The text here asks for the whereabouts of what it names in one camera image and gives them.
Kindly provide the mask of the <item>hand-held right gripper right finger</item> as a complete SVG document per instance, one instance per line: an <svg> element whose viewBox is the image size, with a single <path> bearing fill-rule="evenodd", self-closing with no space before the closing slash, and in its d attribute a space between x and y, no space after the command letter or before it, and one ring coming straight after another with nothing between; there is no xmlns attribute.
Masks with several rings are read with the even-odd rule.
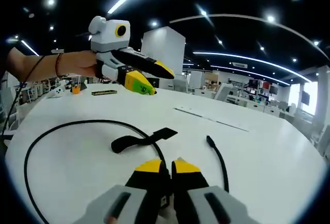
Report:
<svg viewBox="0 0 330 224"><path fill-rule="evenodd" d="M246 206L182 158L172 162L174 209L179 223L258 223Z"/></svg>

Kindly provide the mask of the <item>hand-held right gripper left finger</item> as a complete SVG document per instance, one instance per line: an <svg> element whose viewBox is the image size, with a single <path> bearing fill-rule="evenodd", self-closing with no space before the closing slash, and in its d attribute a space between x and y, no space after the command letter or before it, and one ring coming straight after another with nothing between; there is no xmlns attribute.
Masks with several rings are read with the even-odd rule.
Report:
<svg viewBox="0 0 330 224"><path fill-rule="evenodd" d="M136 167L125 185L115 185L91 201L75 223L155 223L170 204L172 183L159 158Z"/></svg>

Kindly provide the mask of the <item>person's left hand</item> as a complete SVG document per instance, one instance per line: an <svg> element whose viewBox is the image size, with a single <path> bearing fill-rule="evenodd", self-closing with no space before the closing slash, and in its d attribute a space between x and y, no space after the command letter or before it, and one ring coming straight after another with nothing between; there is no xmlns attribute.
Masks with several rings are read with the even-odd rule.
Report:
<svg viewBox="0 0 330 224"><path fill-rule="evenodd" d="M77 74L87 77L96 76L96 54L84 50L64 53L58 62L59 75Z"/></svg>

